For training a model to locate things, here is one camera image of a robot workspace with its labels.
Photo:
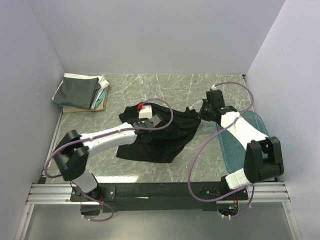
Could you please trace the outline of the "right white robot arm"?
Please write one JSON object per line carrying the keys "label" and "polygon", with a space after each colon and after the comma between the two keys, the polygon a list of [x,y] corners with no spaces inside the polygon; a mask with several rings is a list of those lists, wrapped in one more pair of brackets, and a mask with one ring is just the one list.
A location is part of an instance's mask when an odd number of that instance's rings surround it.
{"label": "right white robot arm", "polygon": [[245,150],[244,163],[239,170],[224,177],[219,187],[222,198],[230,200],[237,189],[281,176],[284,163],[280,140],[255,129],[233,106],[225,105],[219,89],[206,92],[198,117],[215,122],[222,132],[229,132]]}

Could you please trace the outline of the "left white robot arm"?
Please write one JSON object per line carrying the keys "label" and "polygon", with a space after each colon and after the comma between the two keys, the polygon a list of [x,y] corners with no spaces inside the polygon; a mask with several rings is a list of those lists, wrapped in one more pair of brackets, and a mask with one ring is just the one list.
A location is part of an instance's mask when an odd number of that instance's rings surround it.
{"label": "left white robot arm", "polygon": [[151,119],[132,119],[117,127],[93,133],[79,134],[76,130],[68,132],[60,141],[53,159],[62,178],[77,185],[74,191],[88,201],[107,201],[106,196],[95,176],[87,169],[88,159],[100,152],[134,143],[148,143],[156,135],[154,128],[165,125],[158,114]]}

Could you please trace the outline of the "black t shirt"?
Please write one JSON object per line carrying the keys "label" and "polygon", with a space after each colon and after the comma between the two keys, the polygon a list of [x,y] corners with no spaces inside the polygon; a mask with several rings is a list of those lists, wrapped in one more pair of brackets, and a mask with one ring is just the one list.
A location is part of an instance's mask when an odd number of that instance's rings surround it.
{"label": "black t shirt", "polygon": [[201,123],[198,115],[188,107],[184,112],[173,110],[170,126],[156,131],[149,142],[119,146],[116,156],[130,161],[171,163],[195,136]]}

